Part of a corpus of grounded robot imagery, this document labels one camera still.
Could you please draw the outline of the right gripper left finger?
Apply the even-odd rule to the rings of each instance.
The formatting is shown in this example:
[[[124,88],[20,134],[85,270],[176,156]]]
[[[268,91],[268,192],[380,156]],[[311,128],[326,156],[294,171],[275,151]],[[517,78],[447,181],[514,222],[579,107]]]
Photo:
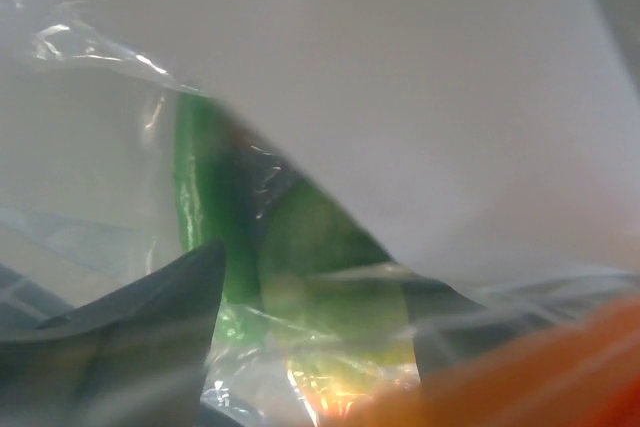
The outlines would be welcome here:
[[[211,242],[37,327],[3,330],[2,425],[195,425],[225,264]]]

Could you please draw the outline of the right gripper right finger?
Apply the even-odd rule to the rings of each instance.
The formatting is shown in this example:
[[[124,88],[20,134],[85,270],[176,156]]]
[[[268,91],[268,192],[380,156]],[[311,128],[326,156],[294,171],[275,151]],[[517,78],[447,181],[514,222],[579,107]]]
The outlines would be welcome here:
[[[500,344],[500,328],[481,319],[484,309],[432,280],[402,284],[420,378],[474,358]]]

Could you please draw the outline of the green fake cucumber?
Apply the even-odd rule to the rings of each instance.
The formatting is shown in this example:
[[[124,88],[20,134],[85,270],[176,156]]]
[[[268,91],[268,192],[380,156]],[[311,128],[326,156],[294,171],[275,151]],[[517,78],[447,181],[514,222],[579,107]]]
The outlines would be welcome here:
[[[267,321],[259,313],[256,206],[241,146],[234,122],[219,104],[179,95],[173,172],[180,241],[186,251],[221,242],[226,267],[214,338],[257,346],[264,342]]]

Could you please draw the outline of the clear zip top bag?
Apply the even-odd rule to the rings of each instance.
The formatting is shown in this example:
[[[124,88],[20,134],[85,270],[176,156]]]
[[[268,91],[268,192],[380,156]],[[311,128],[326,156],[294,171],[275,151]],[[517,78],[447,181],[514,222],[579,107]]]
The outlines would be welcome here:
[[[639,278],[639,0],[1,0],[1,333],[219,242],[180,241],[182,93],[241,136],[267,321],[216,341],[221,293],[193,426],[313,426],[258,269],[300,181],[450,286]]]

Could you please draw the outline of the orange green fake mango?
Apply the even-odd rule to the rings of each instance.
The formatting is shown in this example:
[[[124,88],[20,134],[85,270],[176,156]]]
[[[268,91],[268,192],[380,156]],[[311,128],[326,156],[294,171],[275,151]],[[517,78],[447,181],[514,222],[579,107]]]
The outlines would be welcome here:
[[[639,278],[582,266],[450,286],[500,344],[418,374],[396,264],[305,181],[271,210],[258,269],[287,376],[313,426],[635,426]]]

